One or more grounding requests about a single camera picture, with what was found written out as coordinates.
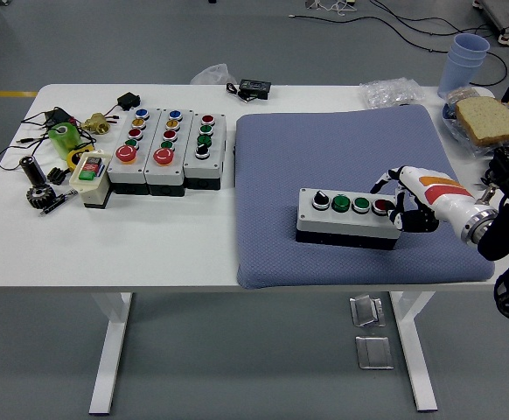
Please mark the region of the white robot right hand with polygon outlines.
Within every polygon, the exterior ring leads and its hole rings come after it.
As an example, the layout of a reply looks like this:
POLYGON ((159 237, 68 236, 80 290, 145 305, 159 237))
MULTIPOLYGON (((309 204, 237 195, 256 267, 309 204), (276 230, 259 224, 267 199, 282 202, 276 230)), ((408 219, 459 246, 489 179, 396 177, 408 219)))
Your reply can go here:
POLYGON ((495 208, 475 199, 449 175, 408 165, 385 172, 370 193, 378 193, 391 180, 398 186, 387 217, 400 231, 433 232, 441 221, 447 221, 456 236, 472 246, 479 244, 498 216, 495 208))

